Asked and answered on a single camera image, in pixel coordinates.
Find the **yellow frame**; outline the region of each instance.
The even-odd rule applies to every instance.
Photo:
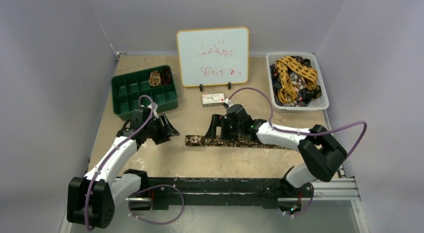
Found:
[[[181,85],[183,87],[199,87],[198,85],[184,85],[183,83],[183,71],[181,69],[181,59],[180,59],[180,44],[178,42],[178,34],[181,32],[197,32],[197,31],[212,31],[212,30],[231,30],[231,29],[246,29],[247,30],[247,79],[244,82],[231,82],[231,84],[244,84],[249,80],[249,41],[250,41],[250,32],[249,29],[245,26],[239,27],[224,27],[224,28],[207,28],[207,29],[183,29],[176,33],[176,47],[178,48],[178,63],[179,63],[179,73],[181,75]],[[224,86],[228,83],[222,84],[203,84],[204,87],[207,86]]]

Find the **green tray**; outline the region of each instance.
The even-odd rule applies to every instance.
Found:
[[[131,120],[133,109],[137,108],[138,99],[141,95],[148,95],[157,104],[157,112],[164,112],[178,107],[178,97],[175,88],[174,78],[172,83],[151,87],[149,76],[152,71],[161,71],[171,68],[169,65],[162,65],[150,69],[144,69],[128,74],[117,75],[112,78],[112,101],[113,113],[124,121]],[[143,98],[141,104],[149,105],[149,100]]]

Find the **white bin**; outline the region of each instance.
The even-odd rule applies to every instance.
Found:
[[[286,56],[299,56],[304,59],[309,59],[311,66],[315,68],[318,73],[318,79],[316,84],[321,87],[321,97],[318,99],[314,99],[309,102],[305,107],[297,107],[297,106],[279,106],[276,104],[276,99],[273,91],[273,81],[271,79],[271,70],[270,65],[275,64],[276,61],[280,58]],[[269,81],[269,90],[271,93],[271,101],[274,106],[274,110],[276,112],[282,112],[283,110],[288,111],[318,111],[318,110],[326,110],[329,107],[329,98],[327,96],[326,87],[324,86],[323,76],[321,75],[320,67],[318,66],[318,61],[315,55],[311,53],[304,52],[271,52],[266,54],[266,68],[268,72],[268,81]]]

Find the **yellow belt with black spots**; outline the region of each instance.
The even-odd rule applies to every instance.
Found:
[[[298,98],[298,94],[296,93],[292,80],[290,79],[289,68],[294,73],[302,77],[302,80],[306,83],[306,88],[308,90],[314,90],[317,87],[317,70],[300,63],[290,55],[278,59],[276,67],[282,86],[282,88],[278,91],[278,99],[283,104],[296,102],[296,99]]]

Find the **purple cable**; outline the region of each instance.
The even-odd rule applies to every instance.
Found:
[[[150,96],[148,95],[142,95],[138,98],[138,105],[140,106],[140,102],[142,98],[147,98],[151,104],[153,104],[153,100]],[[127,138],[125,138],[123,141],[121,141],[118,145],[117,148],[121,147],[123,144],[125,144],[129,139],[131,139],[133,136],[135,136],[136,134],[138,134],[146,125],[147,123],[149,123],[150,119],[153,116],[153,110],[150,111],[146,121],[140,126],[140,128],[138,128],[136,131],[134,131],[132,134],[130,134]],[[90,224],[89,224],[89,202],[90,202],[90,196],[91,196],[91,191],[94,185],[94,181],[96,180],[97,176],[99,175],[98,172],[101,171],[103,169],[103,166],[105,166],[106,162],[108,162],[108,160],[111,158],[111,156],[117,151],[117,148],[113,148],[109,154],[106,155],[106,157],[104,158],[104,160],[100,163],[100,165],[97,168],[97,171],[94,173],[90,184],[88,185],[88,190],[87,190],[87,195],[85,197],[85,205],[84,205],[84,219],[85,219],[85,227],[87,228],[87,231],[92,231],[94,229],[94,226],[90,228]]]
[[[177,215],[175,218],[173,218],[172,220],[166,221],[166,222],[156,222],[156,221],[151,221],[151,220],[148,220],[148,219],[141,218],[141,217],[137,216],[136,214],[134,214],[134,213],[131,211],[131,207],[130,207],[130,203],[131,203],[131,202],[128,202],[128,210],[129,210],[129,214],[130,214],[132,217],[136,218],[136,219],[139,219],[139,220],[141,220],[141,221],[144,221],[144,222],[147,222],[147,223],[150,223],[150,224],[153,224],[153,225],[167,225],[167,224],[170,224],[170,223],[172,223],[172,222],[176,221],[176,220],[177,220],[177,219],[181,216],[181,214],[182,214],[182,213],[183,213],[183,211],[184,211],[184,197],[183,197],[183,194],[181,193],[181,191],[179,191],[179,190],[178,190],[177,188],[175,188],[174,186],[172,186],[172,185],[170,185],[170,184],[158,184],[158,185],[155,185],[155,186],[152,186],[152,187],[149,187],[149,188],[146,188],[146,189],[143,189],[143,190],[137,191],[135,194],[141,194],[141,193],[144,193],[144,192],[147,192],[147,191],[150,191],[150,190],[156,189],[156,188],[161,188],[161,187],[169,187],[169,188],[172,188],[172,189],[174,189],[174,190],[175,190],[175,191],[179,194],[179,196],[181,197],[181,210],[179,211],[178,215]]]
[[[359,120],[359,121],[355,121],[355,122],[353,122],[353,123],[350,123],[350,124],[347,124],[347,125],[344,125],[344,126],[341,126],[341,127],[339,127],[339,128],[335,128],[335,129],[332,129],[332,130],[328,130],[328,131],[325,131],[325,132],[320,132],[320,133],[306,133],[306,132],[297,132],[297,131],[295,131],[295,130],[287,130],[287,129],[279,129],[279,128],[277,128],[277,127],[275,127],[275,126],[273,126],[273,123],[271,122],[271,119],[273,118],[273,116],[274,116],[274,108],[273,108],[273,104],[271,103],[271,100],[270,100],[270,98],[268,98],[268,96],[265,94],[265,93],[263,93],[262,91],[260,91],[260,90],[258,90],[258,89],[255,89],[255,88],[252,88],[252,87],[243,87],[243,88],[240,88],[240,89],[238,89],[238,90],[236,90],[236,91],[234,91],[234,93],[232,93],[230,96],[229,96],[229,100],[231,100],[231,98],[237,93],[237,92],[239,92],[239,91],[242,91],[242,90],[252,90],[252,91],[255,91],[255,92],[258,92],[259,94],[261,94],[263,97],[265,97],[265,99],[268,101],[268,104],[269,104],[269,106],[271,107],[271,115],[269,116],[269,119],[268,119],[268,122],[269,122],[269,125],[274,129],[274,130],[276,130],[276,131],[278,131],[278,132],[283,132],[283,133],[290,133],[290,134],[300,134],[300,135],[303,135],[303,136],[310,136],[310,137],[320,137],[320,136],[325,136],[325,135],[329,135],[329,134],[332,134],[332,133],[335,133],[335,132],[339,132],[339,131],[343,131],[343,130],[346,130],[346,129],[348,129],[348,128],[351,128],[351,127],[354,127],[354,126],[357,126],[357,125],[360,125],[360,124],[362,124],[363,125],[363,128],[362,128],[362,132],[360,133],[360,135],[359,135],[359,137],[358,137],[358,139],[356,140],[356,142],[355,142],[355,144],[353,144],[353,146],[352,146],[352,148],[349,150],[349,152],[347,153],[347,157],[346,157],[346,159],[348,158],[348,157],[350,157],[351,156],[351,154],[354,152],[354,150],[356,149],[356,147],[358,146],[358,144],[359,144],[359,142],[362,140],[362,138],[364,137],[364,135],[365,135],[365,131],[367,131],[367,123],[364,121],[364,120]],[[310,184],[310,186],[311,186],[311,190],[312,190],[312,193],[311,193],[311,196],[310,196],[310,200],[309,200],[309,202],[307,203],[307,205],[305,206],[305,208],[303,208],[303,210],[301,210],[298,214],[296,214],[296,215],[293,215],[293,216],[299,216],[299,215],[301,215],[301,214],[303,214],[303,212],[305,212],[308,208],[309,208],[309,206],[311,205],[311,203],[312,203],[312,199],[314,198],[314,187],[312,186],[312,184]]]

